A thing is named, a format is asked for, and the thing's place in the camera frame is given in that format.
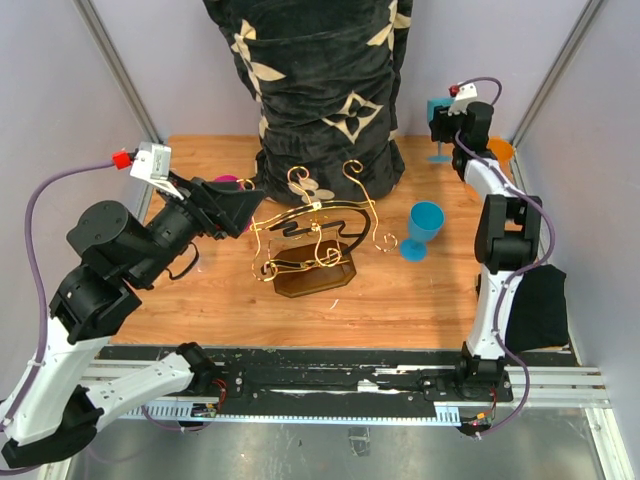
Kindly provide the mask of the magenta wine glass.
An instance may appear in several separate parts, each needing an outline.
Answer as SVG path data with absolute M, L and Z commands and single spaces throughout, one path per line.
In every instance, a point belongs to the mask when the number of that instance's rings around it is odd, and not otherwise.
M 237 190 L 243 190 L 240 179 L 233 175 L 222 175 L 213 180 L 214 183 L 229 183 L 234 184 Z

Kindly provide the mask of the blue wine glass front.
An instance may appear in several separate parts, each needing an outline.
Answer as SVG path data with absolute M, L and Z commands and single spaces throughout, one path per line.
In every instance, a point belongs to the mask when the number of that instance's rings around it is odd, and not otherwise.
M 427 101 L 427 121 L 431 132 L 431 140 L 436 143 L 437 151 L 427 160 L 431 163 L 445 163 L 449 156 L 443 152 L 443 126 L 442 114 L 446 113 L 453 104 L 451 97 L 438 97 Z

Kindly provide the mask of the blue wine glass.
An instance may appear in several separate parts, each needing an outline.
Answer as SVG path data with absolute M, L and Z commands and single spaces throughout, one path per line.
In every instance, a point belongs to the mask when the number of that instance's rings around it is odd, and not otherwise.
M 427 244 L 440 232 L 445 223 L 441 207 L 430 201 L 414 204 L 408 217 L 408 237 L 400 244 L 401 256 L 410 262 L 424 260 L 428 253 Z
M 427 160 L 431 163 L 445 163 L 449 156 L 443 152 L 443 126 L 442 114 L 446 113 L 453 104 L 451 97 L 438 97 L 427 101 L 427 121 L 431 132 L 431 140 L 436 143 L 437 151 Z

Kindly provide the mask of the orange wine glass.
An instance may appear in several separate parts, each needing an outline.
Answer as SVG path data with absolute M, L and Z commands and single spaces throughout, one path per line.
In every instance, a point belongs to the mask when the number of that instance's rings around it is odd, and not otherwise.
M 490 137 L 487 146 L 495 155 L 501 167 L 506 169 L 514 157 L 513 146 L 500 137 Z

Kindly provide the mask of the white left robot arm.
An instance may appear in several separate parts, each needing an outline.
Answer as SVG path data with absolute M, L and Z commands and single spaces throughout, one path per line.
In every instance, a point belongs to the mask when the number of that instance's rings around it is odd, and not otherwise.
M 2 456 L 20 472 L 74 456 L 107 425 L 159 397 L 222 388 L 221 367 L 196 343 L 132 374 L 85 386 L 97 353 L 141 304 L 171 263 L 201 236 L 240 236 L 263 200 L 260 190 L 200 178 L 171 179 L 162 210 L 140 223 L 116 201 L 89 207 L 68 233 L 80 264 L 49 307 L 47 338 L 16 391 L 1 406 Z

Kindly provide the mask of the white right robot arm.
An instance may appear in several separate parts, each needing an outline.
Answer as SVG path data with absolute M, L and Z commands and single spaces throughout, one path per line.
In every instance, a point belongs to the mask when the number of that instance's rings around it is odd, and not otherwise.
M 504 387 L 511 306 L 539 245 L 541 201 L 527 197 L 503 172 L 489 147 L 492 105 L 451 99 L 428 108 L 431 138 L 453 145 L 452 167 L 483 200 L 474 255 L 481 265 L 478 306 L 449 388 L 465 400 L 495 398 Z

